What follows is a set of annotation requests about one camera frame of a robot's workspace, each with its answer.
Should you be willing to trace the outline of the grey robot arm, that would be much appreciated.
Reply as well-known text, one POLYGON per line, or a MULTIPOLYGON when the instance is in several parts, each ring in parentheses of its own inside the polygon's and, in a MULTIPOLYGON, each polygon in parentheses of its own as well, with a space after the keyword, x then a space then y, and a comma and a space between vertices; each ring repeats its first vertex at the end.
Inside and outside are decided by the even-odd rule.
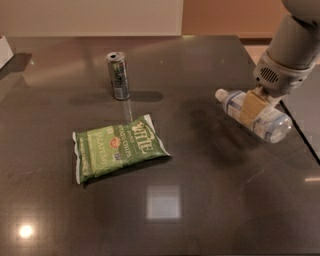
POLYGON ((300 87, 320 53, 320 0, 282 0, 285 15, 256 65, 255 88, 246 93, 240 122, 250 126, 258 115, 274 107, 300 87))

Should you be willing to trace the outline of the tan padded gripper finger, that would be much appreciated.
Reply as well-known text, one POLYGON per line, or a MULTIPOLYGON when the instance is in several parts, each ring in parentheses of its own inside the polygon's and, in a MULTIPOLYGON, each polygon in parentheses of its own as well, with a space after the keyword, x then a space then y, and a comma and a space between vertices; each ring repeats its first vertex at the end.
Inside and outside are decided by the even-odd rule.
POLYGON ((261 89, 249 90, 244 98, 241 108, 240 121, 250 126, 258 114, 269 104, 267 95, 261 89))

